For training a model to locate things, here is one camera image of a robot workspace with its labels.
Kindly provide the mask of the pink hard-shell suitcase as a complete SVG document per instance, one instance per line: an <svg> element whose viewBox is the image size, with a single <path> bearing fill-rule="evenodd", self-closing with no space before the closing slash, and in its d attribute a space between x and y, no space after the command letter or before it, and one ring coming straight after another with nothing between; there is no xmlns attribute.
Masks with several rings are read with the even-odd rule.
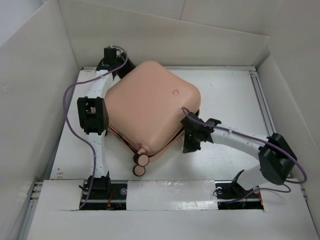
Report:
<svg viewBox="0 0 320 240"><path fill-rule="evenodd" d="M145 61L107 90L109 129L134 153L133 174L141 177L168 145L184 134L183 108L198 114L198 88L155 61Z"/></svg>

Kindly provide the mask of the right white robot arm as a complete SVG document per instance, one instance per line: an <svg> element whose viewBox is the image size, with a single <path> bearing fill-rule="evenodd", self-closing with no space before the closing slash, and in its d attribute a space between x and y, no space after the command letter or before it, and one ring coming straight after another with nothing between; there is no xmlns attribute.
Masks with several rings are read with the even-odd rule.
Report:
<svg viewBox="0 0 320 240"><path fill-rule="evenodd" d="M181 120L184 129L183 153L201 150L202 142L224 145L246 153L258 161L258 165L241 170L231 182L216 187L214 194L219 199L239 201L258 193L259 186L272 183L284 186L297 158L281 134L259 138L246 135L222 125L220 120L200 119L187 108L182 108L185 117Z"/></svg>

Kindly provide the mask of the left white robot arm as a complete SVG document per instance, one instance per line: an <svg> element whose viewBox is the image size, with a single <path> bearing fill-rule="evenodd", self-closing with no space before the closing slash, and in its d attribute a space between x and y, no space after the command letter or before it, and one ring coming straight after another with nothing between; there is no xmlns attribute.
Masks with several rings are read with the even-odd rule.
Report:
<svg viewBox="0 0 320 240"><path fill-rule="evenodd" d="M115 45L104 48L104 56L96 68L89 91L84 97L77 99L79 124L93 156L90 176L87 185L83 187L86 200L96 196L104 199L111 194L109 167L105 156L105 136L109 127L105 96L114 85L115 76L126 75L134 67L123 48Z"/></svg>

